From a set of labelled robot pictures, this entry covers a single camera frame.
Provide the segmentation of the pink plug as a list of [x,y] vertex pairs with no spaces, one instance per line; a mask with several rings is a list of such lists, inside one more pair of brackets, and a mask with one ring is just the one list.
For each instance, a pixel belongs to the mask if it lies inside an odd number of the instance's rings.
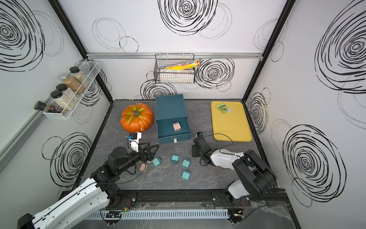
[[147,171],[147,169],[148,169],[148,165],[147,165],[147,164],[145,164],[145,163],[142,163],[142,164],[140,165],[140,167],[139,167],[139,170],[140,170],[141,172],[146,172],[146,171]]
[[173,123],[173,128],[174,128],[174,131],[179,131],[182,129],[181,125],[179,122],[174,122]]

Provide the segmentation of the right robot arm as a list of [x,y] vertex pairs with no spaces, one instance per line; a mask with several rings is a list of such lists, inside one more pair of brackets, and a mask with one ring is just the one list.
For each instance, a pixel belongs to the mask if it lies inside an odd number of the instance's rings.
[[192,156],[200,158],[202,166],[231,169],[239,179],[226,189],[233,199],[245,196],[262,197],[277,180],[269,165],[253,150],[234,153],[227,149],[212,149],[202,135],[193,139]]

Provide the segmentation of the teal top drawer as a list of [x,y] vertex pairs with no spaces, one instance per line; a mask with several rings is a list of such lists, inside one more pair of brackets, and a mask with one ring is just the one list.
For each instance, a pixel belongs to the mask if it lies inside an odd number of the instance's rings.
[[[181,129],[175,130],[173,124],[179,123]],[[157,120],[159,144],[170,144],[191,139],[188,117]]]

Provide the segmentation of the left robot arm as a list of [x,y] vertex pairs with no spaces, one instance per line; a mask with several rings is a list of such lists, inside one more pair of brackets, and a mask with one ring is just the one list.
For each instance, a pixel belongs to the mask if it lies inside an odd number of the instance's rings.
[[18,219],[18,229],[71,229],[88,216],[106,208],[113,198],[120,195],[119,179],[138,162],[154,159],[159,145],[144,143],[137,151],[125,147],[115,148],[104,164],[68,195],[47,209]]

